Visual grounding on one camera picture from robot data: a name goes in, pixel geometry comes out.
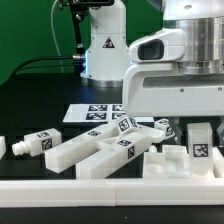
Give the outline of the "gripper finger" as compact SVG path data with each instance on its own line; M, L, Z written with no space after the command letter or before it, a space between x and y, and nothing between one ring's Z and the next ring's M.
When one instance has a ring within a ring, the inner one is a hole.
M219 125L216 129L217 144L224 144L224 116L220 117Z

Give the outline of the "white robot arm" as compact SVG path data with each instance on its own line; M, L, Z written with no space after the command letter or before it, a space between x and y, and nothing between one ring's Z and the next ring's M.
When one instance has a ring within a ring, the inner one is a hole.
M128 49L122 103L132 116L209 117L224 141L224 0L148 0L163 28Z

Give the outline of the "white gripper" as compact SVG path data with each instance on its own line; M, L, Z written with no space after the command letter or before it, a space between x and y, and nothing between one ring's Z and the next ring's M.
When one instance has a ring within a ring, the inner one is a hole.
M133 42L122 92L128 115L171 117L177 144L185 143L180 117L224 116L224 74L181 73L178 60L184 53L180 29L162 29Z

